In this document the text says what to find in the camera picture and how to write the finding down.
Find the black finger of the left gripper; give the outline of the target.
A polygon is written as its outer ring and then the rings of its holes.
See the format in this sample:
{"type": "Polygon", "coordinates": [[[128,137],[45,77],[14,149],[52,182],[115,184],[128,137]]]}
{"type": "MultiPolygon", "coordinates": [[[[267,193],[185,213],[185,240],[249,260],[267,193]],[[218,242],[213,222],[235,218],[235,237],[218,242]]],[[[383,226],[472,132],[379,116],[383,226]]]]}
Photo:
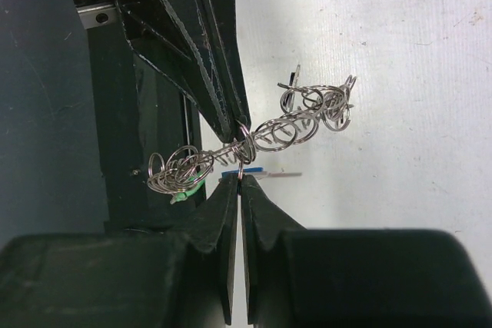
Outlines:
{"type": "Polygon", "coordinates": [[[115,0],[132,51],[174,84],[223,142],[234,120],[220,92],[200,0],[115,0]]]}
{"type": "Polygon", "coordinates": [[[235,0],[200,0],[211,32],[210,49],[223,101],[230,118],[245,126],[251,116],[238,51],[235,0]]]}

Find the blue tagged key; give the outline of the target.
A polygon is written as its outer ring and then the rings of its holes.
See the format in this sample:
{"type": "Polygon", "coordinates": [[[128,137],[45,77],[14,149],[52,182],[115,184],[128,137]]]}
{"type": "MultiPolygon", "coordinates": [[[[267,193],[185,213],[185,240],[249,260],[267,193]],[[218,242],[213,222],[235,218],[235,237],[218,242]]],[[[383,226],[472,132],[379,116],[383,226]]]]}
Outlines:
{"type": "Polygon", "coordinates": [[[243,170],[244,175],[251,175],[258,180],[265,178],[289,178],[289,177],[300,177],[301,172],[270,172],[266,171],[263,167],[247,167],[243,170]]]}

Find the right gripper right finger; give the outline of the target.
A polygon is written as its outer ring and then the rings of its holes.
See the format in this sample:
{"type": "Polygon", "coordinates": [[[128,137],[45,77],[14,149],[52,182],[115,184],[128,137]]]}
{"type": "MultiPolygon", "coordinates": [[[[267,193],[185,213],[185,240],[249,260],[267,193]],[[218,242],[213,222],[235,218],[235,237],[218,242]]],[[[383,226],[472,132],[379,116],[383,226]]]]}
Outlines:
{"type": "Polygon", "coordinates": [[[489,327],[467,251],[425,229],[307,229],[247,175],[241,217],[256,327],[489,327]]]}

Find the metal disc keyring holder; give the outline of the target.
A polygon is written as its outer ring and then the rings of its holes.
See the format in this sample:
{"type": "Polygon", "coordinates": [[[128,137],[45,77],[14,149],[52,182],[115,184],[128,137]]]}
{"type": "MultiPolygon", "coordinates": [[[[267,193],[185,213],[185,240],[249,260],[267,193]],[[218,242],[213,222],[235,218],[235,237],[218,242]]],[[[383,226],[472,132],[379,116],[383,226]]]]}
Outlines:
{"type": "Polygon", "coordinates": [[[351,92],[357,78],[348,75],[339,86],[298,83],[301,67],[291,73],[287,84],[278,84],[281,115],[259,124],[255,129],[240,124],[240,137],[215,151],[204,151],[185,145],[164,159],[153,153],[148,160],[147,186],[150,190],[170,195],[172,204],[187,200],[203,188],[205,178],[216,164],[236,165],[236,174],[246,173],[260,152],[276,153],[312,139],[321,126],[331,132],[342,132],[351,122],[351,92]]]}

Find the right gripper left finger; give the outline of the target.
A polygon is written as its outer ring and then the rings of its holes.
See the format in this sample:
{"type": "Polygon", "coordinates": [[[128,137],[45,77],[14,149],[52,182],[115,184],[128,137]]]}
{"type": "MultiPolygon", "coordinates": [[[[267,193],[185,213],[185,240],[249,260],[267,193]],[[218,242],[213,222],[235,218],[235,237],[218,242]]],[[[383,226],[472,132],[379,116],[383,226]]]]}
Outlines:
{"type": "Polygon", "coordinates": [[[238,179],[162,232],[17,237],[1,252],[3,327],[231,324],[238,179]]]}

